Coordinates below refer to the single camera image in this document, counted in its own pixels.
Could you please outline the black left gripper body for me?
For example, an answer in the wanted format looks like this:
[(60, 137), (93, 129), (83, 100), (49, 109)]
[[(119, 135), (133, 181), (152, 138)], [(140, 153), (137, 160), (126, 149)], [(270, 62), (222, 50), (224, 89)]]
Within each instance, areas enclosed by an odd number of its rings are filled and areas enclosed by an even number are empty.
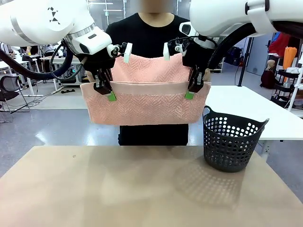
[(83, 65), (86, 71), (97, 72), (99, 69), (111, 69), (114, 67), (115, 59), (102, 59), (97, 56), (89, 55)]

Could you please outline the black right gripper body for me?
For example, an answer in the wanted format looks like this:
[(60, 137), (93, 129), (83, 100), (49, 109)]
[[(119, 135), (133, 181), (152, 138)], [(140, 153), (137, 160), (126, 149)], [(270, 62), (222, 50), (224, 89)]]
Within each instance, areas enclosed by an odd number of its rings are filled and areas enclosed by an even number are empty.
[(182, 63), (186, 67), (206, 69), (209, 62), (209, 49), (197, 43), (182, 44), (183, 57)]

